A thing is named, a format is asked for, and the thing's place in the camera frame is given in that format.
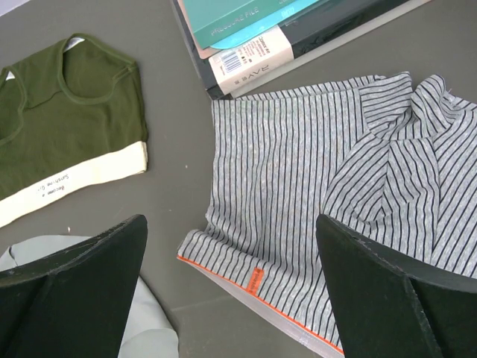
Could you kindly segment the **light grey underwear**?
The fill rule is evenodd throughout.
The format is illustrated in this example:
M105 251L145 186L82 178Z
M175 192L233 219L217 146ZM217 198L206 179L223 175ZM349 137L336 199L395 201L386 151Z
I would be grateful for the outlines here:
M11 245L1 270L31 263L87 240L86 236L44 235ZM119 350L120 357L178 357L178 337L162 307L139 277Z

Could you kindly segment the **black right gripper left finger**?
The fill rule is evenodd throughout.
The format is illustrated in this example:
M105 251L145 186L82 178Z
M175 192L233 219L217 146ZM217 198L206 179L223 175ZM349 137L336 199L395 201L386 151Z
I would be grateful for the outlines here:
M135 215L90 239L1 270L2 357L117 357L148 222Z

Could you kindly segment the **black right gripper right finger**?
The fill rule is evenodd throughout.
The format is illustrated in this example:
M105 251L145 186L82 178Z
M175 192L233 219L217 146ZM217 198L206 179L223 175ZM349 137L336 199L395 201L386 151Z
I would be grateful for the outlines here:
M346 357L475 357L476 280L321 214L316 238Z

